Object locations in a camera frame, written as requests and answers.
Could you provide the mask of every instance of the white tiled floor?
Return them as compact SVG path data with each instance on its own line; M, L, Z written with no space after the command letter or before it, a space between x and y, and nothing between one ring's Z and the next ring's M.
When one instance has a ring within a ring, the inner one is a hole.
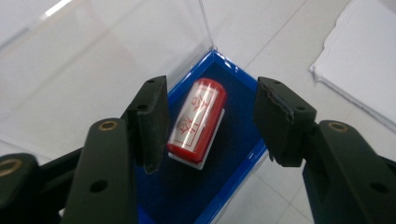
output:
M204 5L221 53L253 77L271 77L288 85L318 110L317 121L347 122L378 154L396 160L395 133L316 83L308 72L348 2L204 0ZM219 223L312 223L302 170L264 161L229 202Z

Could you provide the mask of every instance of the floor tile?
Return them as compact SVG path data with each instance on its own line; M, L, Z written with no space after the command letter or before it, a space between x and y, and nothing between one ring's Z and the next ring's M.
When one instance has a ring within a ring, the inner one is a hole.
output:
M256 175L291 203L300 187L303 185L303 167L282 167L269 158L264 161Z
M305 216L309 221L313 221L311 207L308 201L308 195L306 194L305 185L303 185L298 191L296 197L291 202L291 205Z
M251 175L218 223L277 223L288 206L273 189Z
M219 52L244 68L287 23L304 0L204 1Z
M318 111L317 120L345 119L353 104L316 83L308 69L347 2L308 0L246 71L286 84Z
M312 221L308 220L293 206L289 206L277 224L310 224Z

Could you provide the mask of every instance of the screw hole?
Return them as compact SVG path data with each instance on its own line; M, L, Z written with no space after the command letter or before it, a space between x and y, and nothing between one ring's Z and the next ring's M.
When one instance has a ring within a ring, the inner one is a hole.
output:
M106 129L112 128L114 126L114 123L105 123L103 124L103 127Z
M382 194L389 193L389 189L385 185L383 185L381 183L373 182L373 183L370 184L370 187L373 190L375 190L375 191L377 191L379 193L382 193Z
M92 193L99 193L107 188L107 181L105 180L98 180L91 184L91 192Z
M139 105L137 108L140 109L140 110L145 110L148 107L146 105Z

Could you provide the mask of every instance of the brass insert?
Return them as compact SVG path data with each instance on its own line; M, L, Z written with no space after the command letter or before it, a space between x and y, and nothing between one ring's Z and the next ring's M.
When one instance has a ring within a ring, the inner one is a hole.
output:
M342 123L338 123L338 122L329 123L329 127L331 127L333 130L340 132L340 133L344 133L347 131L347 126L345 126Z
M12 174L14 171L18 170L22 165L20 159L8 159L6 161L0 162L0 177Z
M111 131L111 130L116 129L117 126L118 126L118 123L116 121L109 120L109 121L105 121L105 122L101 123L99 125L99 130L103 131L103 132Z

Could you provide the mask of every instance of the tile grout line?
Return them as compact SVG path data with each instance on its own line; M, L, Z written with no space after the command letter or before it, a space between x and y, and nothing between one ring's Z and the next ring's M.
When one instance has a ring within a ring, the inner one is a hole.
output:
M256 174L254 174L254 175L257 176L257 177L260 179L260 181L261 181L262 183L264 183L266 186L268 186L268 187L269 187L271 190L273 190L277 195L279 195L283 200L285 200L286 203L288 203L288 204L290 205L289 201L288 201L283 195L281 195L279 192L277 192L276 189L274 189L271 185L267 184L259 175L256 175Z
M295 12L288 18L288 20L279 28L279 30L276 31L276 33L271 37L270 40L268 40L267 43L264 44L264 46L262 47L262 49L260 49L260 51L253 57L252 60L250 60L250 62L245 66L244 70L247 70L248 67L250 66L250 64L264 51L264 49L275 39L275 37L277 37L277 35L280 33L280 31L283 30L283 28L289 23L289 21L291 21L291 19L297 14L297 12L300 11L300 9L305 5L305 3L308 0L305 0L298 8L297 10L295 10Z
M300 192L300 190L303 188L304 184L302 184L300 186L300 188L298 189L296 195L294 195L293 199L291 200L292 202L294 201L294 199L297 197L297 194ZM298 208L296 208L292 203L290 203L290 206L293 207L298 213L300 213L300 215L302 215L303 217L306 218L306 220L310 221L310 222L314 222L313 220L311 220L309 217L307 217L305 214L303 214Z
M289 204L289 206L285 209L285 211L283 211L282 215L280 215L280 218L277 220L277 223L279 223L280 219L282 219L283 215L285 215L286 211L289 209L289 207L291 206L291 204Z
M347 123L347 120L349 119L350 115L352 114L352 112L355 110L355 105L352 106L352 108L350 109L349 113L347 113L346 118L343 120L344 123Z

